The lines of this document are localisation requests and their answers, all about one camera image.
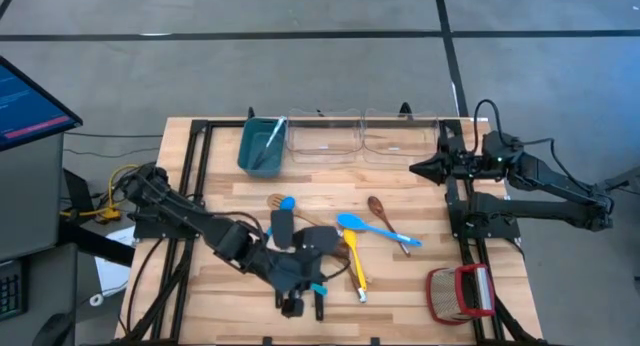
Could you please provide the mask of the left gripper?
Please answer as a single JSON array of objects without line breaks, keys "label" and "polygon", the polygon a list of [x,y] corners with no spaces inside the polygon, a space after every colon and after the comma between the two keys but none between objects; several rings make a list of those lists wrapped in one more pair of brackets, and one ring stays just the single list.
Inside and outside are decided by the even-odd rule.
[{"label": "left gripper", "polygon": [[[309,284],[321,284],[326,281],[326,276],[321,271],[321,259],[312,257],[301,260],[295,257],[280,257],[272,264],[269,271],[269,282],[279,292],[288,292],[294,289],[308,289]],[[303,315],[303,302],[300,297],[289,296],[282,305],[282,315],[286,318],[301,317]]]}]

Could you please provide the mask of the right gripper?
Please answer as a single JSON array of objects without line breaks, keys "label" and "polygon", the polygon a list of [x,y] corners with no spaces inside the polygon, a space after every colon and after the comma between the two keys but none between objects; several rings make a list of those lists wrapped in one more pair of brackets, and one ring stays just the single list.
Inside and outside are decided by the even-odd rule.
[{"label": "right gripper", "polygon": [[449,162],[449,156],[449,176],[457,180],[473,180],[482,176],[483,158],[464,148],[452,148],[449,154],[446,152],[436,152],[431,158],[410,165],[409,171],[436,185],[442,185],[447,179],[446,173],[441,170],[430,170],[426,168],[446,167]]}]

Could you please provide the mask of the black rectangular spatula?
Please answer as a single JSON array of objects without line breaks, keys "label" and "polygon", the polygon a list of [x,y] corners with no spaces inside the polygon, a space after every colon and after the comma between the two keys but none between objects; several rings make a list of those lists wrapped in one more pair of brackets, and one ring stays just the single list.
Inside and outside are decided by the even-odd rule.
[{"label": "black rectangular spatula", "polygon": [[290,314],[295,310],[295,285],[297,282],[297,266],[292,254],[288,252],[292,245],[294,230],[293,213],[291,210],[275,210],[271,213],[272,238],[279,249],[277,260],[276,285],[279,290],[288,292],[283,299],[282,312]]}]

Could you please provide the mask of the yellow spoon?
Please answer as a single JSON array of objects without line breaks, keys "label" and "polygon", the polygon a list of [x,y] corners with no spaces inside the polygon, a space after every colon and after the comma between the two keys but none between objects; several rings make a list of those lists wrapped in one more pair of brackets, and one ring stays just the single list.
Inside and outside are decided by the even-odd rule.
[{"label": "yellow spoon", "polygon": [[349,229],[345,229],[343,231],[343,239],[345,240],[346,244],[349,246],[351,253],[353,255],[353,261],[355,263],[355,267],[356,267],[356,274],[358,277],[358,281],[360,284],[360,289],[363,292],[367,291],[367,280],[360,262],[360,258],[357,252],[357,235],[354,231],[349,230]]}]

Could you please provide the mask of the large light blue spoon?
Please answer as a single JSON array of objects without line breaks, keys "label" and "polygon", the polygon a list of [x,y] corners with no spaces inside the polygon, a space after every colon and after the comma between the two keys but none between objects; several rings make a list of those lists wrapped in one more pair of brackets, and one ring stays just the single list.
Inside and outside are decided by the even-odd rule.
[{"label": "large light blue spoon", "polygon": [[336,216],[336,221],[340,226],[342,226],[345,229],[350,229],[353,231],[374,232],[376,234],[382,235],[384,237],[387,237],[391,240],[400,242],[405,245],[410,245],[414,247],[422,246],[422,242],[418,239],[415,239],[403,234],[398,234],[396,232],[392,232],[389,230],[371,226],[368,223],[364,222],[360,217],[356,216],[355,214],[351,214],[351,213],[338,214]]}]

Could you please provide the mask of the small blue spoon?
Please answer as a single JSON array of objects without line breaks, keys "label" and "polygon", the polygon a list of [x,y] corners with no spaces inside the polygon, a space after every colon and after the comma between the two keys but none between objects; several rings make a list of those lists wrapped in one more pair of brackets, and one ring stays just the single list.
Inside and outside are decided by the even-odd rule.
[{"label": "small blue spoon", "polygon": [[294,232],[295,199],[290,196],[270,195],[267,204],[271,208],[270,234],[273,238],[289,238]]}]

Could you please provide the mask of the clear plastic bin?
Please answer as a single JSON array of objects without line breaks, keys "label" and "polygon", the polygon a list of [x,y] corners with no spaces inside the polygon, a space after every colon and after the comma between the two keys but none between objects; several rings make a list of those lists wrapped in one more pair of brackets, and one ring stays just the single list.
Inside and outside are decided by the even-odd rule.
[{"label": "clear plastic bin", "polygon": [[363,146],[362,113],[291,109],[286,147],[296,163],[351,163]]},{"label": "clear plastic bin", "polygon": [[436,152],[439,120],[429,113],[413,114],[411,120],[398,112],[367,109],[362,118],[364,159],[369,163],[410,165]]}]

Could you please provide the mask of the white paper sheet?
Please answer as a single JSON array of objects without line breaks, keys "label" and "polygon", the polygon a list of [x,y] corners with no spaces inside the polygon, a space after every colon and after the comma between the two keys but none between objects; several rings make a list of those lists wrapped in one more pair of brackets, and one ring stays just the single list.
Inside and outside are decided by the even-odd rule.
[{"label": "white paper sheet", "polygon": [[[134,247],[134,226],[114,231],[106,235],[112,241]],[[95,257],[95,264],[104,298],[124,290],[129,280],[130,267],[123,266],[101,257]]]}]

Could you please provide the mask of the black stand leg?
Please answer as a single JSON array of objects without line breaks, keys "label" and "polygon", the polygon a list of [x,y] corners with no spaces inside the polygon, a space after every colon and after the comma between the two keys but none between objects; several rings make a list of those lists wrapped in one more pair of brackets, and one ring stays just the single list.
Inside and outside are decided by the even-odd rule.
[{"label": "black stand leg", "polygon": [[604,179],[597,183],[597,187],[606,193],[619,190],[640,197],[640,166],[633,167],[614,177]]}]

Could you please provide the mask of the black cart leg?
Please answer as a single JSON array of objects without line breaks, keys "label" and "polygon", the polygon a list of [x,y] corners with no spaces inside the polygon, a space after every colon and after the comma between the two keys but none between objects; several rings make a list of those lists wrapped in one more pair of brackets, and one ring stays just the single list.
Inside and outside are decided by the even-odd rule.
[{"label": "black cart leg", "polygon": [[135,254],[132,246],[111,240],[64,220],[59,222],[56,246],[75,244],[79,251],[107,261],[131,266]]}]

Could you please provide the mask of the black computer mouse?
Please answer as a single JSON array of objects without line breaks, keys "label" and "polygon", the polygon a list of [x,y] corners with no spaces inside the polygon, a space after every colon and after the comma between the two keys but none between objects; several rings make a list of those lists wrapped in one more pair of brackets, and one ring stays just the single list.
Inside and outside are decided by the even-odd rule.
[{"label": "black computer mouse", "polygon": [[70,313],[50,316],[34,337],[31,346],[62,346],[74,326]]}]

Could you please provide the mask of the grey side desk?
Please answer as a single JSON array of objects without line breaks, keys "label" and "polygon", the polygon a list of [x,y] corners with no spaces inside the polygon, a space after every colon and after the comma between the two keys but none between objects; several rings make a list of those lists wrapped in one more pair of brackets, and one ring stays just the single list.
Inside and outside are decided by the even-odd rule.
[{"label": "grey side desk", "polygon": [[26,266],[27,311],[0,321],[0,346],[31,346],[45,321],[70,313],[74,326],[62,346],[74,346],[77,301],[77,247],[58,246],[21,257]]}]

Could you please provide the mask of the computer monitor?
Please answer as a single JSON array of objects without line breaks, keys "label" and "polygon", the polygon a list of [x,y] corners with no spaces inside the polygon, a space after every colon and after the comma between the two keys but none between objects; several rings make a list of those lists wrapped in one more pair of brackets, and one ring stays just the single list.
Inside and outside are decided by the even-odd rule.
[{"label": "computer monitor", "polygon": [[83,123],[79,115],[0,56],[0,152]]}]

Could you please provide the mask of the pale blue handled knife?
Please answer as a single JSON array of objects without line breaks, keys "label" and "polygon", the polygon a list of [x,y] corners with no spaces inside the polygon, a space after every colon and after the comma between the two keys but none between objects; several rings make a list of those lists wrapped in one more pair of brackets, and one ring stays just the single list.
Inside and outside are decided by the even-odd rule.
[{"label": "pale blue handled knife", "polygon": [[264,147],[259,151],[259,153],[257,154],[252,164],[252,168],[254,170],[259,169],[265,162],[269,162],[271,159],[274,159],[276,156],[278,156],[278,152],[273,151],[271,146],[274,144],[274,141],[276,140],[276,137],[279,135],[280,130],[285,125],[285,122],[286,122],[285,116],[280,116],[276,121],[275,126],[270,132]]}]

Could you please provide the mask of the black metal table frame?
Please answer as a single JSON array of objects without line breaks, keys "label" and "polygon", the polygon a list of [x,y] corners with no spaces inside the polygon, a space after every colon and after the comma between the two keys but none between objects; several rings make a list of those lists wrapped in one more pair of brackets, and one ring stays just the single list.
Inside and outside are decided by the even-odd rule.
[{"label": "black metal table frame", "polygon": [[381,346],[472,345],[478,336],[492,337],[490,320],[446,326],[427,309],[427,273],[460,263],[459,244],[450,230],[446,189],[412,174],[406,165],[296,163],[285,156],[274,179],[248,176],[237,165],[244,122],[239,117],[170,118],[157,163],[175,188],[200,192],[208,209],[244,212],[263,226],[270,223],[267,197],[295,198],[298,207],[322,221],[351,212],[367,222],[382,221],[369,210],[378,197],[391,225],[420,239],[422,246],[404,256],[399,246],[373,233],[358,240],[364,272],[374,279],[368,300],[360,303],[341,264],[333,258],[323,268],[332,274],[324,299],[324,320],[315,318],[311,292],[303,296],[301,317],[286,318],[275,306],[273,289],[250,274],[224,263],[202,242],[192,244],[185,286],[169,296],[159,333],[133,338],[134,325],[156,298],[167,256],[179,258],[183,245],[147,239],[137,246],[130,284],[116,330],[118,346]]}]

